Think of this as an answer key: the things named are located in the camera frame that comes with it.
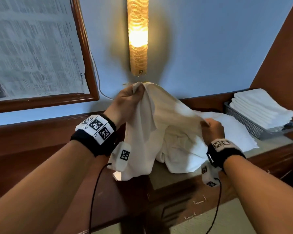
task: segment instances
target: black cable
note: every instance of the black cable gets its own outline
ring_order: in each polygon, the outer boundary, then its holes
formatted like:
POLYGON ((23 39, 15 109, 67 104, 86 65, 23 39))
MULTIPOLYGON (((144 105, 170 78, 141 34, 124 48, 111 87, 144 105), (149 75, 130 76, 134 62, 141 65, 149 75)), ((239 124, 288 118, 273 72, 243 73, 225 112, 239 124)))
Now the black cable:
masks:
POLYGON ((217 204, 217 208, 216 208, 216 213, 215 213, 214 220, 213 220, 213 222, 211 223, 211 227, 208 229, 208 231, 206 232, 206 234, 208 234, 208 233, 211 231, 211 228, 212 228, 213 225, 214 225, 214 222, 215 222, 215 220, 216 220, 217 213, 218 213, 219 204, 220 204, 220 197, 222 196, 222 183, 220 182, 220 180, 219 180, 218 178, 215 178, 215 179, 219 181, 219 185, 220 185, 219 199, 218 199, 218 204, 217 204))
POLYGON ((108 165, 112 165, 111 163, 108 163, 108 164, 105 164, 102 168, 101 168, 101 171, 98 175, 98 178, 97 178, 97 182, 96 182, 96 186, 94 187, 94 191, 93 191, 93 195, 92 195, 92 200, 91 200, 91 208, 90 208, 90 218, 89 218, 89 233, 91 233, 91 219, 92 219, 92 208, 93 208, 93 200, 94 200, 94 195, 96 194, 96 189, 97 189, 97 185, 98 185, 98 181, 99 181, 99 178, 101 176, 101 173, 103 171, 103 169, 105 167, 107 167, 108 165))

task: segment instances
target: person's right arm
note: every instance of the person's right arm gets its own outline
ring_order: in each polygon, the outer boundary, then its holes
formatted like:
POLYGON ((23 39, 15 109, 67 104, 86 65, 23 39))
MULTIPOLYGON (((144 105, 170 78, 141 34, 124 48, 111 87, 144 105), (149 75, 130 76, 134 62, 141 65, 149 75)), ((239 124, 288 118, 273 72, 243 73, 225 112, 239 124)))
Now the person's right arm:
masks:
MULTIPOLYGON (((202 132, 207 145, 225 137, 220 122, 206 121, 210 125, 202 126, 202 132)), ((257 233, 293 234, 292 187, 239 155, 228 157, 224 170, 257 233)))

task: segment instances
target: textured glass lampshade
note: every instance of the textured glass lampshade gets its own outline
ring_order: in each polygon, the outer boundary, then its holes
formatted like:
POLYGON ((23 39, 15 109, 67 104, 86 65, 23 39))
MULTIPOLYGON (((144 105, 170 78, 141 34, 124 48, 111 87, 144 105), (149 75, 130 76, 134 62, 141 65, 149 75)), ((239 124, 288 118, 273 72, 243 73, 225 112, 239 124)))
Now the textured glass lampshade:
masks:
POLYGON ((134 76, 147 72, 149 0, 127 0, 130 69, 134 76))

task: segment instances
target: forearm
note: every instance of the forearm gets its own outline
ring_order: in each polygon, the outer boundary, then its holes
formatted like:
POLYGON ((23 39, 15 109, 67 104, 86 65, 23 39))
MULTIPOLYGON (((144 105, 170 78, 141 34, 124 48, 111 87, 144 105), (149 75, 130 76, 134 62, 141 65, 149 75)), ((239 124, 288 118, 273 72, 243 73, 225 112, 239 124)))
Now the forearm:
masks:
POLYGON ((0 233, 52 233, 93 160, 78 141, 66 144, 0 198, 0 233))
POLYGON ((241 156, 227 158, 224 170, 257 233, 293 233, 293 188, 241 156))

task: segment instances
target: hand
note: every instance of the hand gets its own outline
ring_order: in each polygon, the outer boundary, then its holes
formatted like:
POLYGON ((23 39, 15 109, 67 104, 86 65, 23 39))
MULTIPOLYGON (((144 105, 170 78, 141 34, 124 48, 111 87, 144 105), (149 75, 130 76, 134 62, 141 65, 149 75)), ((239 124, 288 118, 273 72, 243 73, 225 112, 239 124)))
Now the hand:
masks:
POLYGON ((134 114, 138 102, 144 94, 144 86, 140 85, 135 93, 133 86, 121 90, 104 114, 116 125, 117 129, 134 114))
POLYGON ((206 118, 205 121, 201 121, 202 136, 207 146, 215 139, 225 138, 225 130, 219 121, 215 121, 212 118, 206 118))

